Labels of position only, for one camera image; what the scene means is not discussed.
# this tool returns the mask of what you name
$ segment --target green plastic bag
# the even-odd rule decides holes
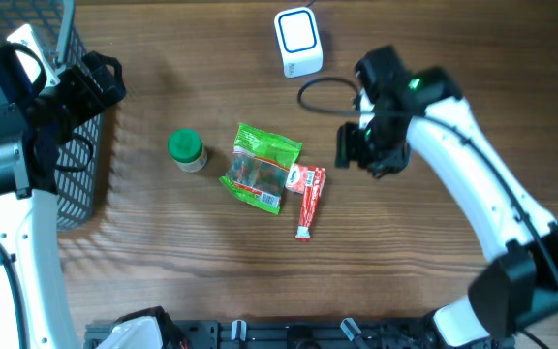
[[[290,166],[301,143],[240,124],[230,170],[221,183],[239,200],[278,214]]]

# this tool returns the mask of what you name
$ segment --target jar with green lid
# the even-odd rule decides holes
[[[188,173],[201,170],[208,161],[202,139],[192,129],[175,131],[170,137],[167,149],[180,170]]]

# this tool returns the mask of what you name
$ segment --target barcode label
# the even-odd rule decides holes
[[[305,181],[306,186],[312,186],[314,184],[314,172],[315,171],[307,171],[307,181]]]
[[[279,205],[279,198],[274,196],[274,195],[270,195],[270,194],[266,194],[266,193],[262,193],[260,195],[260,201],[269,205],[269,206],[273,206],[273,207],[277,207]]]

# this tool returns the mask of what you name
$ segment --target wooden tabletop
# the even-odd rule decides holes
[[[120,60],[129,92],[105,121],[94,217],[59,236],[79,337],[86,324],[155,305],[173,319],[374,319],[420,316],[464,295],[485,260],[428,165],[414,155],[380,181],[334,169],[347,120],[296,104],[306,81],[350,78],[381,46],[413,70],[445,67],[510,169],[558,217],[558,4],[321,0],[323,70],[286,79],[272,21],[295,4],[77,7],[86,46]],[[346,108],[351,93],[320,87],[310,98]],[[302,142],[298,162],[326,168],[310,243],[295,240],[298,195],[286,193],[273,215],[219,182],[239,123]],[[210,151],[197,174],[167,152],[182,127]],[[558,315],[531,330],[558,347]]]

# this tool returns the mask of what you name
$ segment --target green light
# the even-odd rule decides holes
[[[421,79],[412,79],[409,83],[408,83],[408,87],[410,89],[417,89],[417,87],[419,86],[419,84],[421,83]]]

